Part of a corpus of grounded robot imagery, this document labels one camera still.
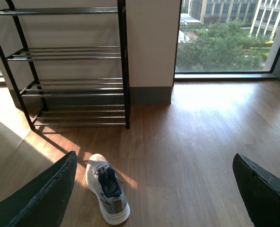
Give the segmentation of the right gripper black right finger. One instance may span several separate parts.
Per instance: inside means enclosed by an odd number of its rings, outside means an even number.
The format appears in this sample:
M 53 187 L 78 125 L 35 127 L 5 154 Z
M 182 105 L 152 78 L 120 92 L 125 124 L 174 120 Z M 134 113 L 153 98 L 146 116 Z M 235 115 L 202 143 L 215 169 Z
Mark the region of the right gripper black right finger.
M 280 178 L 237 153 L 232 169 L 255 227 L 280 227 Z

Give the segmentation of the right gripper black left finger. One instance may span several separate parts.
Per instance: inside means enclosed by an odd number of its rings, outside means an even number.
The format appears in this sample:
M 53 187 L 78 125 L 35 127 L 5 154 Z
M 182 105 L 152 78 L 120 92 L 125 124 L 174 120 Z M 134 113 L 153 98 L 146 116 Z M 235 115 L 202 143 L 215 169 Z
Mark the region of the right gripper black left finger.
M 77 155 L 67 153 L 0 202 L 0 227 L 59 227 L 75 184 Z

